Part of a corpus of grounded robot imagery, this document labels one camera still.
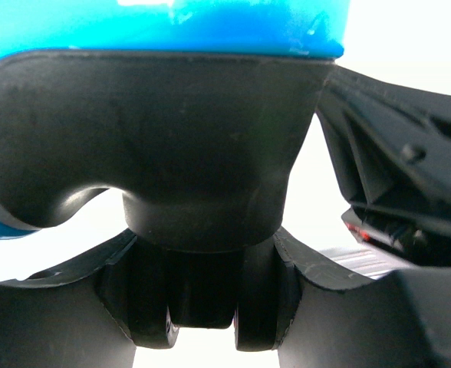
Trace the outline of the blue hard-shell suitcase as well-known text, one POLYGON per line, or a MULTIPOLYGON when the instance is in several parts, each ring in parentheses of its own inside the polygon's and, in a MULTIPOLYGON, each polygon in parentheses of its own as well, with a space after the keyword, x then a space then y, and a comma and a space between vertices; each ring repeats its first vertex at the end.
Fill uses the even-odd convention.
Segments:
POLYGON ((273 235, 346 1, 0 1, 0 240, 61 225, 108 189, 131 244, 133 341, 235 325, 271 348, 273 235))

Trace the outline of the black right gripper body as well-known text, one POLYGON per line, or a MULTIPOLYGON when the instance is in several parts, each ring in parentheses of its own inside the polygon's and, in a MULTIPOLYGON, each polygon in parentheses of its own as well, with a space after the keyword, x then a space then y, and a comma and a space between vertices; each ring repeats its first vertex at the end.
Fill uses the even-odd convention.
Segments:
POLYGON ((416 265, 451 267, 451 96, 336 67, 316 112, 363 237, 416 265))

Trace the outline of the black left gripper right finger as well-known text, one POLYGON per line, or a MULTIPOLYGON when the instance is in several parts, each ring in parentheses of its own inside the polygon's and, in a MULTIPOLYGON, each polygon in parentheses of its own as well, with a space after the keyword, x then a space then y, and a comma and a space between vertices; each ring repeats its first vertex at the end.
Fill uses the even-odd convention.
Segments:
POLYGON ((278 349, 283 367, 451 367, 451 268, 373 280, 284 229, 275 233, 298 304, 278 349))

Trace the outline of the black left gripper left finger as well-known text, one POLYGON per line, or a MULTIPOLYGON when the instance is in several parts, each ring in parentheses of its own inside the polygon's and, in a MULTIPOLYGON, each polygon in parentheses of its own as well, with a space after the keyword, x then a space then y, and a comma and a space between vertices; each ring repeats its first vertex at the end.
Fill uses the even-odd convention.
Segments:
POLYGON ((0 282, 0 367, 131 367, 125 276, 136 241, 125 230, 29 278, 0 282))

